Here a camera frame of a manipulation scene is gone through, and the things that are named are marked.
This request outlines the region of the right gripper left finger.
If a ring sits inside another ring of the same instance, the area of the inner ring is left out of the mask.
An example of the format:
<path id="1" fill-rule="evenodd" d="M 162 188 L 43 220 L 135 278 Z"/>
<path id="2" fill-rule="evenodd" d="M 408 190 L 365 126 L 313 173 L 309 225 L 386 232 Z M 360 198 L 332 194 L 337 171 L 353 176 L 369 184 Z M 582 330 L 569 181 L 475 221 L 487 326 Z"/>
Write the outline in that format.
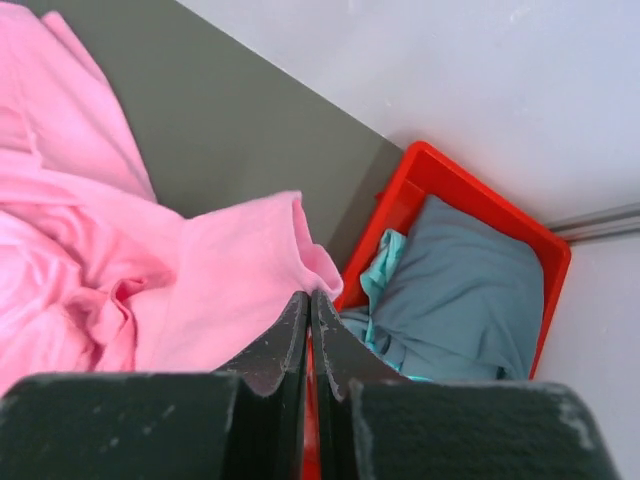
<path id="1" fill-rule="evenodd" d="M 1 400 L 5 479 L 296 479 L 309 298 L 212 372 L 41 374 Z"/>

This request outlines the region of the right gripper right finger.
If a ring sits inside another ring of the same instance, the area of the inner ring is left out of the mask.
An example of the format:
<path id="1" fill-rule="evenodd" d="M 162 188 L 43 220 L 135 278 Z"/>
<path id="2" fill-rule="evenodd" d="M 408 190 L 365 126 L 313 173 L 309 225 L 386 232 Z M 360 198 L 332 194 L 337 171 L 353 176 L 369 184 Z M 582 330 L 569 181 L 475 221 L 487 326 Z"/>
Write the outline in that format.
<path id="1" fill-rule="evenodd" d="M 615 479 L 594 418 L 569 388 L 418 382 L 379 360 L 311 297 L 324 479 Z"/>

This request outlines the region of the pink t-shirt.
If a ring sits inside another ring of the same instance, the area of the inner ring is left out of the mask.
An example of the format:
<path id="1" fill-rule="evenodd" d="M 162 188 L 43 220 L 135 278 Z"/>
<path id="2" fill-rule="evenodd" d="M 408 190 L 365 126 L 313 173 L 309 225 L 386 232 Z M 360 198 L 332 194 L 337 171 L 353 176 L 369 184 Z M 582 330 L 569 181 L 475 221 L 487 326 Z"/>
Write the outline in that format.
<path id="1" fill-rule="evenodd" d="M 302 196 L 161 206 L 106 77 L 64 19 L 1 7 L 1 384 L 210 371 L 296 291 L 337 297 Z"/>

